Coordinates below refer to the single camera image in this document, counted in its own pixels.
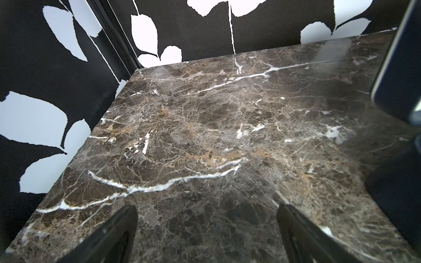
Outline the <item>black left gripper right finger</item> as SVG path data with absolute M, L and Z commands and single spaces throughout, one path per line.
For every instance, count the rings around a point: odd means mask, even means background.
M 279 206 L 277 223 L 291 263 L 359 262 L 293 205 Z

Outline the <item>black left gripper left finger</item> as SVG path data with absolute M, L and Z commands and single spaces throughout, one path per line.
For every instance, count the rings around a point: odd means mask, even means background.
M 134 205 L 127 205 L 100 225 L 59 263 L 127 263 L 138 226 Z

